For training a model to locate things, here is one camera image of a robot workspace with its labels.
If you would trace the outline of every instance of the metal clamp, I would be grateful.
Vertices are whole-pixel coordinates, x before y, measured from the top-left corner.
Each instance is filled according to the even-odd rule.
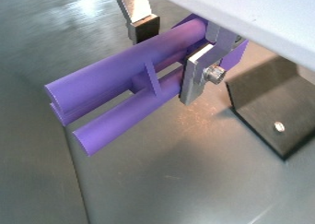
[[[211,43],[193,54],[186,62],[181,94],[182,103],[186,105],[199,97],[207,81],[221,83],[227,73],[221,67],[222,59],[245,42],[238,34],[213,22],[209,22],[206,39]]]
[[[134,44],[159,34],[161,17],[151,13],[150,0],[118,0]]]

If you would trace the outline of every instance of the white panel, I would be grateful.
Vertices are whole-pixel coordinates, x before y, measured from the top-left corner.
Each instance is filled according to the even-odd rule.
[[[315,0],[170,1],[315,70]]]

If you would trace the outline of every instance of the metal screw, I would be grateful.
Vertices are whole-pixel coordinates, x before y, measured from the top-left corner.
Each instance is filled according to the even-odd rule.
[[[278,132],[285,132],[286,128],[282,122],[275,122],[275,129]]]
[[[227,71],[219,65],[211,65],[205,69],[205,79],[218,85],[222,82],[226,73]]]

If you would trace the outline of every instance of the dark metal plate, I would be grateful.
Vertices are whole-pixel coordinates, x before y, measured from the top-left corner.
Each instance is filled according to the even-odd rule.
[[[315,135],[315,86],[278,57],[227,82],[233,109],[281,158]],[[275,122],[282,122],[279,132]]]

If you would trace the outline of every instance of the purple rod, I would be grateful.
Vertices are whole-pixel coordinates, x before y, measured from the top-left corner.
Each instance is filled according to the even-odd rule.
[[[52,107],[63,124],[71,123],[127,90],[133,77],[145,71],[147,61],[161,64],[202,40],[205,33],[206,24],[197,18],[48,84]]]
[[[179,94],[182,67],[161,79],[161,86],[162,95],[159,97],[147,88],[142,89],[118,107],[74,132],[90,156]]]

